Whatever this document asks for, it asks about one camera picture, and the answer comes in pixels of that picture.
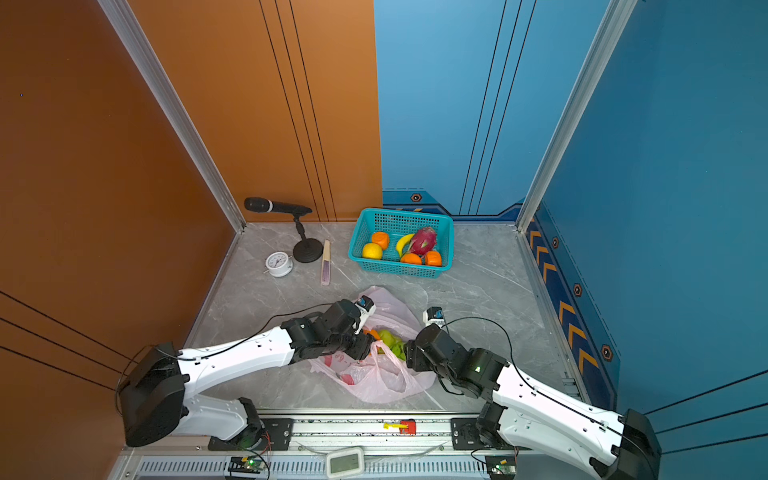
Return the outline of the red dragon fruit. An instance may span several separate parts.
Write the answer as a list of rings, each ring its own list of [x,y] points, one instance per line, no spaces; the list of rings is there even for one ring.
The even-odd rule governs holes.
[[[407,252],[425,257],[437,245],[438,235],[434,228],[424,227],[418,230],[408,244]]]

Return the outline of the yellow lemon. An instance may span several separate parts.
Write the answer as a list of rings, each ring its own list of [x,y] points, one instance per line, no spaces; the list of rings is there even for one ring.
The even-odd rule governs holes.
[[[367,243],[363,246],[361,256],[368,260],[381,260],[383,258],[384,249],[377,243]]]

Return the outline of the orange persimmon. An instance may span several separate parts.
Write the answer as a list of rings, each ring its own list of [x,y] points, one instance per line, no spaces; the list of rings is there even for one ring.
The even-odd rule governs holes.
[[[382,250],[386,250],[389,247],[390,236],[386,232],[375,232],[372,234],[371,242],[379,245]]]

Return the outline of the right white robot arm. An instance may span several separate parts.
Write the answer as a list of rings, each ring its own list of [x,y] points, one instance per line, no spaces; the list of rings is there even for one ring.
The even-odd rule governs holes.
[[[656,479],[661,446],[648,418],[568,396],[482,348],[467,349],[435,324],[405,347],[407,366],[431,371],[461,393],[484,400],[475,422],[480,443],[533,450],[595,479]]]

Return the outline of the orange mandarin fruit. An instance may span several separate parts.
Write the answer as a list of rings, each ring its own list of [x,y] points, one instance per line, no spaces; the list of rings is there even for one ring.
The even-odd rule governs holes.
[[[409,265],[422,265],[423,264],[422,258],[419,255],[414,254],[414,253],[406,253],[406,254],[404,254],[401,257],[400,262],[404,263],[404,264],[409,264]]]

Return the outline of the small orange tangerine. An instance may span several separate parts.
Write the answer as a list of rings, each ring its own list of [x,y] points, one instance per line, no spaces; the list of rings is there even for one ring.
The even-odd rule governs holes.
[[[376,330],[365,329],[364,328],[363,331],[366,334],[370,334],[376,341],[380,341],[381,340],[381,336],[380,336],[380,334]]]

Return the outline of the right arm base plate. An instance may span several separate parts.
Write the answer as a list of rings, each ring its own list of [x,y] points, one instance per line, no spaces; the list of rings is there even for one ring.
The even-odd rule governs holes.
[[[497,429],[479,418],[452,418],[450,429],[456,451],[495,449],[500,445]]]

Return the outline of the pink plastic bag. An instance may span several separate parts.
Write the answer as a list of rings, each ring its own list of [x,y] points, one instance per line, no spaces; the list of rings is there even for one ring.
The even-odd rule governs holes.
[[[416,338],[423,322],[405,303],[383,287],[371,287],[363,294],[376,305],[363,329],[388,330],[404,344]],[[348,394],[371,404],[389,404],[421,394],[436,380],[431,371],[409,369],[406,361],[397,358],[381,340],[373,342],[370,354],[362,361],[337,352],[312,360],[310,371],[328,377]]]

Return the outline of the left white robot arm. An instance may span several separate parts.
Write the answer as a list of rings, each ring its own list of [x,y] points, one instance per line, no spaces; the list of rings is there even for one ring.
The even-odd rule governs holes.
[[[125,443],[138,448],[167,436],[207,436],[215,450],[260,448],[266,426],[252,400],[222,400],[207,390],[245,375],[342,352],[363,360],[375,339],[363,327],[376,311],[361,296],[324,312],[284,321],[249,337],[202,348],[151,348],[117,388]]]

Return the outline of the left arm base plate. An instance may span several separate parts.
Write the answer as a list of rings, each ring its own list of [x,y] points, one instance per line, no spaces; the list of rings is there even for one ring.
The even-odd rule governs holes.
[[[291,418],[268,418],[259,420],[230,440],[211,437],[209,451],[287,451],[293,434],[294,420]]]

